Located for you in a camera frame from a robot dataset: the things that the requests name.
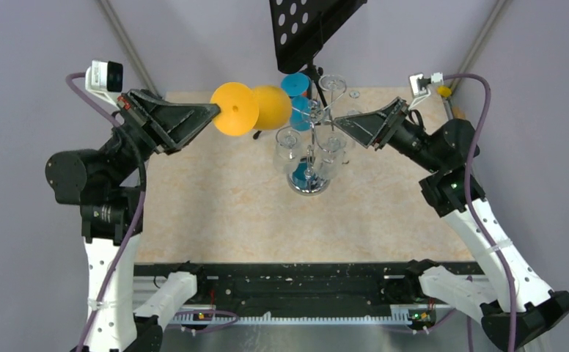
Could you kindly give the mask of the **clear ribbed wine glass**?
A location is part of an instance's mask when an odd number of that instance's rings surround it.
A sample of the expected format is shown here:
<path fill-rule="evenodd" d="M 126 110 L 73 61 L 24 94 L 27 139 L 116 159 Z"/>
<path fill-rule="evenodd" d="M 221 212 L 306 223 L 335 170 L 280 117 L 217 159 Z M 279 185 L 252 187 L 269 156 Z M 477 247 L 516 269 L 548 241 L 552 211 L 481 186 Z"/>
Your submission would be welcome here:
<path fill-rule="evenodd" d="M 313 169 L 324 180 L 331 180 L 338 174 L 347 147 L 347 139 L 337 132 L 328 133 L 318 139 Z"/>

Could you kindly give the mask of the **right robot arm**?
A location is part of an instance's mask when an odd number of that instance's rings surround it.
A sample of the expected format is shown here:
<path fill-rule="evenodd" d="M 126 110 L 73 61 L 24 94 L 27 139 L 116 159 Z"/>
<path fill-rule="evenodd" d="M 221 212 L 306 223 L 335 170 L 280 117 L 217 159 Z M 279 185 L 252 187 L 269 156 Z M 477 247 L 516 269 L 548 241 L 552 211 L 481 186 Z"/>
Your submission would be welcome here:
<path fill-rule="evenodd" d="M 426 203 L 465 243 L 487 284 L 471 282 L 432 260 L 413 260 L 403 283 L 413 302 L 434 298 L 477 321 L 501 351 L 514 351 L 555 327 L 569 313 L 569 292 L 541 279 L 499 224 L 481 185 L 466 169 L 475 129 L 449 120 L 433 133 L 417 111 L 394 99 L 377 111 L 335 119 L 362 147 L 390 146 L 428 172 Z"/>

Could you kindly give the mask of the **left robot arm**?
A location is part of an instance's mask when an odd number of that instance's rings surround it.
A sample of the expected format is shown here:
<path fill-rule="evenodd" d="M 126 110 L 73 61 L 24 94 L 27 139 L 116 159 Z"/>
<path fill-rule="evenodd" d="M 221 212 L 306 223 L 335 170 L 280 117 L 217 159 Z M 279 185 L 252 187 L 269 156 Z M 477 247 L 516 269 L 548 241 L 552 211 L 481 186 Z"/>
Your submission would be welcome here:
<path fill-rule="evenodd" d="M 208 296 L 194 271 L 168 274 L 140 307 L 133 304 L 142 234 L 146 162 L 181 151 L 220 112 L 214 103 L 170 103 L 145 89 L 112 98 L 123 121 L 99 149 L 52 155 L 46 179 L 61 205 L 80 210 L 88 260 L 87 322 L 77 351 L 159 351 L 164 329 L 186 303 Z"/>

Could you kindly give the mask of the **yellow plastic wine glass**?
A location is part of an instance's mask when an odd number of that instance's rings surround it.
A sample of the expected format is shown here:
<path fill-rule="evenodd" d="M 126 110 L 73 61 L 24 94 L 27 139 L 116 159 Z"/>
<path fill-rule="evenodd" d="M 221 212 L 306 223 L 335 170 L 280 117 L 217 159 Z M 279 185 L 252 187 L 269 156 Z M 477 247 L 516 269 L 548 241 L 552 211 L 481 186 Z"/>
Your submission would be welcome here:
<path fill-rule="evenodd" d="M 279 129 L 293 111 L 287 93 L 273 85 L 250 88 L 239 82 L 228 82 L 214 91 L 210 103 L 220 108 L 213 124 L 227 136 Z"/>

